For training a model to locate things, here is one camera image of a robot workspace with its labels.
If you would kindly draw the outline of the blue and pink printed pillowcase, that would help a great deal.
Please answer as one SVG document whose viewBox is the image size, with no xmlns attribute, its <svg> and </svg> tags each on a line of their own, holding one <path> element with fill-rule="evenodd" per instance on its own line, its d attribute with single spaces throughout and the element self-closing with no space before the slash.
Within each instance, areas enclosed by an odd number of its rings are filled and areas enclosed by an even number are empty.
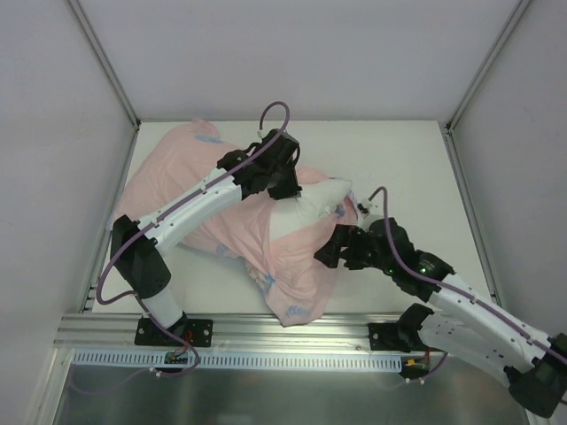
<svg viewBox="0 0 567 425">
<path fill-rule="evenodd" d="M 174 127 L 127 183 L 114 217 L 138 220 L 169 204 L 205 178 L 236 145 L 224 142 L 217 128 L 204 120 Z M 299 185 L 331 179 L 312 168 L 297 170 Z M 320 318 L 338 281 L 338 270 L 327 268 L 314 254 L 330 239 L 337 224 L 355 225 L 352 191 L 346 215 L 319 222 L 271 241 L 269 223 L 275 200 L 266 192 L 248 197 L 214 215 L 183 238 L 182 243 L 221 257 L 243 258 L 269 309 L 285 327 Z"/>
</svg>

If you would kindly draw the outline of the white pillow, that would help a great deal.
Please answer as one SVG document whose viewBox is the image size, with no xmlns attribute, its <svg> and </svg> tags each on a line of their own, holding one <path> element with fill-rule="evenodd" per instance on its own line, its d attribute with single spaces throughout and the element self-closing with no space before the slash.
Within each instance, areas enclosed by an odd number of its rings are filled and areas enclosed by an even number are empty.
<svg viewBox="0 0 567 425">
<path fill-rule="evenodd" d="M 331 178 L 304 185 L 299 197 L 277 200 L 270 215 L 270 240 L 278 240 L 331 215 L 344 217 L 345 200 L 351 188 L 351 181 Z"/>
</svg>

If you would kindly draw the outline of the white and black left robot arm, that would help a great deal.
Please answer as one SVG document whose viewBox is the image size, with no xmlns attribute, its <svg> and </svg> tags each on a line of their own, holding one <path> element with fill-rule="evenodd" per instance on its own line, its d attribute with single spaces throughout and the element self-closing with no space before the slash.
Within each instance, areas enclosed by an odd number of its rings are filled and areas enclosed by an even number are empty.
<svg viewBox="0 0 567 425">
<path fill-rule="evenodd" d="M 122 215 L 113 223 L 110 265 L 155 320 L 154 335 L 163 344 L 180 343 L 186 326 L 169 288 L 166 253 L 205 221 L 252 195 L 299 196 L 299 154 L 296 139 L 273 129 L 261 142 L 226 153 L 209 175 L 168 205 L 139 220 Z"/>
</svg>

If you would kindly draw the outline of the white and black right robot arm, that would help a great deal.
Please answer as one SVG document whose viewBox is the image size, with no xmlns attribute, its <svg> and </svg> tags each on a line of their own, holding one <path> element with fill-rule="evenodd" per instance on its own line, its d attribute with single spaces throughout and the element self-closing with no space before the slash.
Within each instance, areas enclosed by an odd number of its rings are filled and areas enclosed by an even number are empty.
<svg viewBox="0 0 567 425">
<path fill-rule="evenodd" d="M 399 319 L 370 328 L 382 350 L 436 349 L 502 383 L 527 411 L 550 418 L 566 395 L 566 336 L 549 336 L 472 289 L 444 260 L 418 250 L 395 219 L 337 225 L 314 255 L 328 268 L 375 268 L 417 299 Z"/>
</svg>

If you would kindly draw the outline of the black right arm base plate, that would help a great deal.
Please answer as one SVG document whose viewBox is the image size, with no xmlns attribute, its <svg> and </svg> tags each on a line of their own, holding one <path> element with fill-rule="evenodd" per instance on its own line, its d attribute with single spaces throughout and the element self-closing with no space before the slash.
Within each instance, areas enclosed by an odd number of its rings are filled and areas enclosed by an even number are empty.
<svg viewBox="0 0 567 425">
<path fill-rule="evenodd" d="M 396 323 L 369 323 L 369 348 L 373 352 L 411 352 L 407 342 L 399 335 Z"/>
</svg>

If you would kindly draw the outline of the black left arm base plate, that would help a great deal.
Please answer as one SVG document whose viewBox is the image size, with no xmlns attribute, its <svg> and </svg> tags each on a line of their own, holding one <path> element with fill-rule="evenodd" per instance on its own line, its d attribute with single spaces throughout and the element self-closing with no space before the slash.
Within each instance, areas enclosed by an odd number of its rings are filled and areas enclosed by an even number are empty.
<svg viewBox="0 0 567 425">
<path fill-rule="evenodd" d="M 181 318 L 167 330 L 190 343 L 193 347 L 210 347 L 214 333 L 214 322 L 208 319 Z M 181 344 L 164 333 L 150 319 L 142 318 L 137 323 L 134 344 L 152 347 L 173 347 Z"/>
</svg>

